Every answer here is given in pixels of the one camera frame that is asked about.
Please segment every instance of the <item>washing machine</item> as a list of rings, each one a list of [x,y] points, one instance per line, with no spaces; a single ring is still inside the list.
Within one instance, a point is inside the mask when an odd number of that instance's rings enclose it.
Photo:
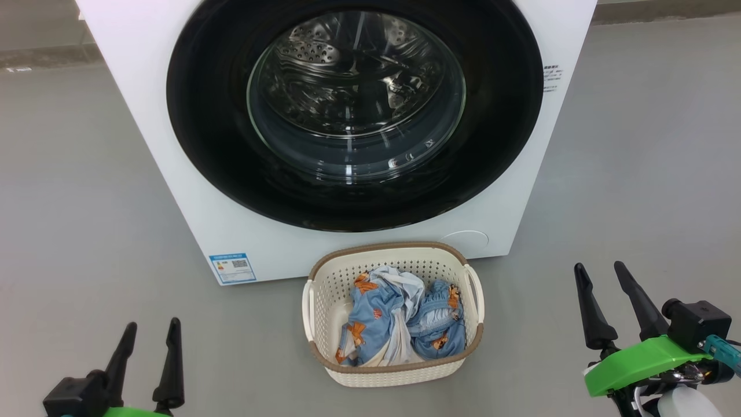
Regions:
[[[369,243],[509,253],[596,0],[78,3],[231,285]]]

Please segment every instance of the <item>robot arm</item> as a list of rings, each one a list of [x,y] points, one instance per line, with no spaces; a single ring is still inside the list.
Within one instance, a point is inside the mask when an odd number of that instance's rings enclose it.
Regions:
[[[741,371],[741,353],[725,340],[731,317],[707,301],[672,299],[660,312],[624,263],[614,267],[636,313],[642,342],[626,349],[615,346],[617,333],[592,294],[591,279],[581,263],[575,265],[585,342],[601,351],[601,361],[585,371],[590,395],[612,399],[622,417],[720,417],[697,386],[729,381],[734,371]],[[641,397],[650,395],[663,397],[643,404]]]
[[[105,371],[94,370],[85,378],[64,378],[44,398],[48,417],[162,417],[185,403],[180,320],[173,318],[167,332],[167,357],[162,379],[154,390],[154,412],[124,407],[121,392],[126,363],[134,350],[136,323],[126,326]]]

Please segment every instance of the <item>basket handle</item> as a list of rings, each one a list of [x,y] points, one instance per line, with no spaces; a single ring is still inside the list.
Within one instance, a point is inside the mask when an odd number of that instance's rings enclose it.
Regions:
[[[314,341],[314,287],[313,281],[308,280],[304,285],[304,294],[301,299],[301,315],[304,319],[306,338]]]
[[[484,290],[481,288],[481,281],[479,281],[479,276],[476,273],[476,271],[471,268],[470,265],[467,263],[463,266],[463,269],[465,269],[466,274],[468,275],[468,280],[471,282],[471,285],[473,285],[473,290],[476,292],[476,310],[479,313],[479,323],[484,322],[484,314],[485,314],[485,307],[484,307]]]

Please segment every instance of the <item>clothes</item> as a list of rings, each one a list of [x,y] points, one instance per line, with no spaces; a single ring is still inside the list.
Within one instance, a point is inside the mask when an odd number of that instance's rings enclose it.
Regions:
[[[414,350],[425,360],[463,352],[465,324],[458,287],[435,280],[419,312],[407,325]]]
[[[337,362],[378,367],[421,361],[406,322],[417,314],[424,293],[422,280],[390,266],[358,276],[350,290],[353,309],[342,327]]]

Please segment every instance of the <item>black door rim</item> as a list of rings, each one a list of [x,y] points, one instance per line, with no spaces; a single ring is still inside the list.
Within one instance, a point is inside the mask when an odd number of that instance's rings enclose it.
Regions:
[[[253,66],[281,33],[346,10],[387,13],[440,38],[465,76],[466,103],[451,138],[424,165],[380,183],[311,178],[265,146],[247,114]],[[193,165],[218,190],[283,223],[369,232],[427,220],[486,189],[510,166],[542,102],[536,39],[510,0],[206,0],[173,49],[167,106]]]

